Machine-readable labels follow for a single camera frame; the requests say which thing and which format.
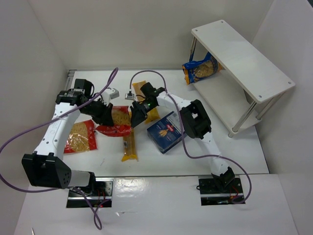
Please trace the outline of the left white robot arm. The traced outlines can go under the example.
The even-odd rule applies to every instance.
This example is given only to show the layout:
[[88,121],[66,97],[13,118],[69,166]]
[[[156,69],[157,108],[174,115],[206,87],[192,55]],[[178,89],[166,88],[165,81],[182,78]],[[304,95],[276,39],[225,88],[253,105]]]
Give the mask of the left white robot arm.
[[56,98],[54,119],[32,154],[24,154],[22,166],[32,186],[45,188],[87,187],[94,189],[93,172],[72,170],[63,162],[70,131],[80,114],[89,115],[99,125],[113,126],[111,100],[119,91],[106,88],[96,94],[85,79],[76,79],[74,87],[60,91]]

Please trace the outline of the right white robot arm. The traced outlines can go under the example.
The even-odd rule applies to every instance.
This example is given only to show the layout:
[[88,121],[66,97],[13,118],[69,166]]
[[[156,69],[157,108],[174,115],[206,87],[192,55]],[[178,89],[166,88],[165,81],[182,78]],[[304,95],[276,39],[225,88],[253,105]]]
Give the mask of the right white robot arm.
[[167,92],[163,87],[154,88],[150,83],[144,84],[141,88],[144,94],[142,102],[133,101],[130,107],[131,127],[134,128],[145,121],[148,112],[153,108],[165,107],[178,115],[181,132],[192,139],[199,140],[208,154],[198,158],[208,158],[211,175],[219,191],[225,191],[235,178],[235,174],[229,164],[222,158],[211,128],[211,120],[198,99],[193,101],[180,98]]

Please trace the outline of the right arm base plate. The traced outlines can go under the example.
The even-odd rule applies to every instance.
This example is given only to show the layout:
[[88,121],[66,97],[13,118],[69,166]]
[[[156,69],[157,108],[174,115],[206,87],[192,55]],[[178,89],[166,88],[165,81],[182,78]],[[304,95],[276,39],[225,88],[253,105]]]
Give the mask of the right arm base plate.
[[234,205],[245,199],[239,177],[235,177],[225,189],[218,189],[212,176],[199,176],[196,189],[202,206]]

